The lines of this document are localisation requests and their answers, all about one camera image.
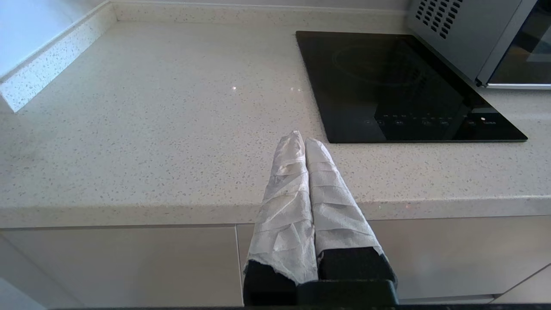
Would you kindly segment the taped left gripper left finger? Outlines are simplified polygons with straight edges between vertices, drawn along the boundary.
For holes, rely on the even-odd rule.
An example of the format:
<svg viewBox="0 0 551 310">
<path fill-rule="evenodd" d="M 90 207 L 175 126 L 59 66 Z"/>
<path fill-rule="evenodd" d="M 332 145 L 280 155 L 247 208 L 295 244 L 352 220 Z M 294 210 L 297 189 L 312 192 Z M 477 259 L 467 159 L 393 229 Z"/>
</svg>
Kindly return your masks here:
<svg viewBox="0 0 551 310">
<path fill-rule="evenodd" d="M 305 151 L 299 131 L 275 149 L 244 266 L 245 305 L 295 305 L 297 288 L 319 279 Z"/>
</svg>

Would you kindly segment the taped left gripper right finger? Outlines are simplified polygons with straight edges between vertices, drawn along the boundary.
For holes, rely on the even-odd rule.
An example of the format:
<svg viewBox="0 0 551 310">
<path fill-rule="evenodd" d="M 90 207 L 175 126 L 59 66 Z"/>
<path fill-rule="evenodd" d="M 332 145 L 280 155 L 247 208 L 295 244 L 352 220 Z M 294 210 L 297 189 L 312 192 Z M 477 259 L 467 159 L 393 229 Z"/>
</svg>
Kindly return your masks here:
<svg viewBox="0 0 551 310">
<path fill-rule="evenodd" d="M 307 139 L 306 165 L 321 280 L 383 280 L 397 277 L 328 149 Z"/>
</svg>

